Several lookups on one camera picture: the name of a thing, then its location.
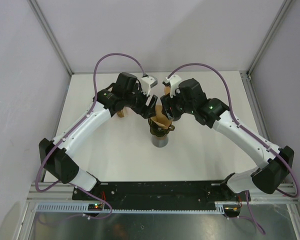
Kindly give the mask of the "brown paper coffee filter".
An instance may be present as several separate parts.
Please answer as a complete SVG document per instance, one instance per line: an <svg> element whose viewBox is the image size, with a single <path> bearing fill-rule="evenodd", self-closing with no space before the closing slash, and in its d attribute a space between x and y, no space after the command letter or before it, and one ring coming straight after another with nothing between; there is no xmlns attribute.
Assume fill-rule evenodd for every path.
<svg viewBox="0 0 300 240"><path fill-rule="evenodd" d="M169 85L164 86L164 94L170 95L171 87Z"/></svg>

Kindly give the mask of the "orange coffee filter box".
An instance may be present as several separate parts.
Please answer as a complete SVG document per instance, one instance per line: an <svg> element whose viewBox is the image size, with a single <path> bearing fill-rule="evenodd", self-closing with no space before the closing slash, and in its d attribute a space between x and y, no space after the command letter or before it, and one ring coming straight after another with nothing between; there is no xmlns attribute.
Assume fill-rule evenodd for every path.
<svg viewBox="0 0 300 240"><path fill-rule="evenodd" d="M124 118L125 115L126 115L125 108L121 109L121 110L118 111L116 114L117 114L117 116L118 116L119 118Z"/></svg>

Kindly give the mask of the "olive green plastic dripper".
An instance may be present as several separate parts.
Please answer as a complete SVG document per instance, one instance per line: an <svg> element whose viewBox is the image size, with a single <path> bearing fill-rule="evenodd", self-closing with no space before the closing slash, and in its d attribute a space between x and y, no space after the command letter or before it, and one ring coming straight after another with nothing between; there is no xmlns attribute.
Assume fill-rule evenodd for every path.
<svg viewBox="0 0 300 240"><path fill-rule="evenodd" d="M167 129L165 129L163 126L159 126L157 123L155 123L155 121L151 118L148 119L148 124L150 133L158 138L162 138L175 130L174 125L170 124Z"/></svg>

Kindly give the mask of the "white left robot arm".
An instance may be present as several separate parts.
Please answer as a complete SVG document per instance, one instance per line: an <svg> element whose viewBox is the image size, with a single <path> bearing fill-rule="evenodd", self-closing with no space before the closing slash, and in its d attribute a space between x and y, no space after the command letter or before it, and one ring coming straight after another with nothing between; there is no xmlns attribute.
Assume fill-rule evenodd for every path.
<svg viewBox="0 0 300 240"><path fill-rule="evenodd" d="M137 78L127 72L120 73L116 82L97 92L89 109L64 133L52 140L40 141L43 168L63 184L82 188L88 199L97 199L101 193L98 179L75 163L76 150L98 127L124 108L130 108L144 119L155 116L158 98L150 92L157 83L153 76Z"/></svg>

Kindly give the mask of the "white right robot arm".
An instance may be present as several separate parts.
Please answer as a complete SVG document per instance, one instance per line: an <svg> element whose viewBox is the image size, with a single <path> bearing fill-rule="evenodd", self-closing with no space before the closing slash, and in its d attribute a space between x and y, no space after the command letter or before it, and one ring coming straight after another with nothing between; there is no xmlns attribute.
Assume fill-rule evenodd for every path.
<svg viewBox="0 0 300 240"><path fill-rule="evenodd" d="M190 114L201 125L226 136L255 162L255 168L232 173L222 182L220 194L225 200L232 201L246 190L259 189L273 194L279 189L293 163L292 148L281 148L252 132L231 115L228 105L218 98L207 98L194 78L182 80L173 75L163 84L170 88L169 93L160 98L162 113L169 120L177 121L183 114Z"/></svg>

